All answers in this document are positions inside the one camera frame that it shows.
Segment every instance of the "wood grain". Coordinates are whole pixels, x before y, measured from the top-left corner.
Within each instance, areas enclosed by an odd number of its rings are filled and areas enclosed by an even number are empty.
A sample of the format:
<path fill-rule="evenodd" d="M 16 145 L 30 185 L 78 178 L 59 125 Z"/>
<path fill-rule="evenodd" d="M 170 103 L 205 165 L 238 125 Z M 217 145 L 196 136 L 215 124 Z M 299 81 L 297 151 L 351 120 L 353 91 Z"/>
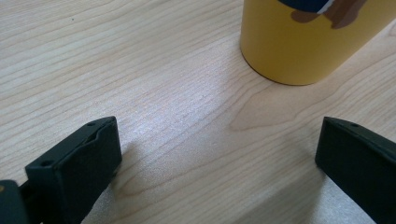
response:
<path fill-rule="evenodd" d="M 396 141 L 395 21 L 290 87 L 244 61 L 242 7 L 0 2 L 0 178 L 114 115 L 122 167 L 84 223 L 372 223 L 313 158 L 324 116 Z"/>

